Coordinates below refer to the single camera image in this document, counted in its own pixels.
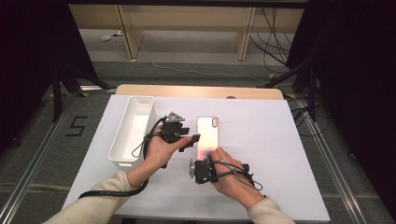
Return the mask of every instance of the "sleeve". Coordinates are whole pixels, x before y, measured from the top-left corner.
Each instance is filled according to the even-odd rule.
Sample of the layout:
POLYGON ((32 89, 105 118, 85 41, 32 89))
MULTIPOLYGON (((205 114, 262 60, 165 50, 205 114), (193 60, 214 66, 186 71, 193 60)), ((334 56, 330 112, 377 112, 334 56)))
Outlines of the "sleeve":
POLYGON ((247 210, 247 214, 255 224, 291 224, 294 223, 290 217, 280 211, 276 202, 268 197, 256 203, 247 210))
MULTIPOLYGON (((133 189, 129 185, 126 173, 118 171, 113 177, 97 183, 91 190, 129 191, 133 189)), ((107 196, 81 198, 44 223, 107 223, 129 198, 107 196)))

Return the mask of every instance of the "white table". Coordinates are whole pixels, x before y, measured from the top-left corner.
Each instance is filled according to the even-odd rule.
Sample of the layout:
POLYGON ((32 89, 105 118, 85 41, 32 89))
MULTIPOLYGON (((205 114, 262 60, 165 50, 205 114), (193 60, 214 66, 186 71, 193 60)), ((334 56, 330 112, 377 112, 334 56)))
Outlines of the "white table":
MULTIPOLYGON (((114 95, 109 100, 64 206, 117 171, 107 154, 128 99, 114 95)), ((195 133, 198 116, 218 116, 219 145, 249 164, 254 179, 263 184, 262 193, 296 221, 330 220, 286 101, 155 97, 154 104, 157 119, 174 111, 186 119, 183 124, 191 128, 190 134, 195 133)), ((116 215, 248 220, 245 208, 217 193, 211 184, 194 184, 188 158, 196 159, 195 146, 176 152, 168 167, 152 176, 147 188, 116 215)))

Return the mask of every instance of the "storage bin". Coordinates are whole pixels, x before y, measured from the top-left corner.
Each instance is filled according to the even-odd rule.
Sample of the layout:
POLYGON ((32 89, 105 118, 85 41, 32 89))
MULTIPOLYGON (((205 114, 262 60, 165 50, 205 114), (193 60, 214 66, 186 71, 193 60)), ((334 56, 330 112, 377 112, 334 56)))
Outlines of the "storage bin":
POLYGON ((108 153, 108 158, 119 170, 129 171, 142 163, 140 144, 155 124, 155 117, 153 97, 131 96, 108 153))

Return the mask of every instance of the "black camera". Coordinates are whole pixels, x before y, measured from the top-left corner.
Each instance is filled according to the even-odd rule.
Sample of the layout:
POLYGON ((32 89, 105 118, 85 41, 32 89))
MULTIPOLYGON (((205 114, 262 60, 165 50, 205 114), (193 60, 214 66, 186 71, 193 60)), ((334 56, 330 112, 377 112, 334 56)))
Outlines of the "black camera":
POLYGON ((243 169, 233 166, 231 164, 228 164, 224 161, 213 161, 212 157, 207 156, 207 159, 204 159, 203 161, 195 161, 193 162, 192 159, 190 159, 190 178, 195 177, 195 183, 197 184, 204 184, 207 182, 217 182, 219 181, 220 177, 226 176, 226 175, 243 175, 253 186, 254 186, 254 181, 252 179, 252 175, 248 173, 249 171, 249 166, 248 164, 242 164, 243 169), (215 169, 215 163, 219 163, 222 165, 225 165, 230 168, 230 172, 223 173, 218 175, 215 169))
MULTIPOLYGON (((183 128, 181 121, 184 119, 174 112, 171 112, 167 117, 164 118, 163 126, 157 133, 163 141, 167 143, 175 143, 182 135, 189 134, 190 128, 183 128)), ((183 152, 186 147, 192 147, 194 143, 200 139, 200 134, 194 134, 191 137, 191 141, 184 147, 181 147, 178 151, 183 152)))

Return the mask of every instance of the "phone case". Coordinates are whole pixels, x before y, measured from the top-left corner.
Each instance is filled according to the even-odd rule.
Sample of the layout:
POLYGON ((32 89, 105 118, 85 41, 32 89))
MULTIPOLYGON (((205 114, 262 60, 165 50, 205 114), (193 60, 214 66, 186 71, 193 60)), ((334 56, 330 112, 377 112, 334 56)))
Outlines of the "phone case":
POLYGON ((197 119, 197 133, 201 135, 197 143, 197 160, 202 161, 207 153, 219 146, 219 118, 214 116, 197 119))

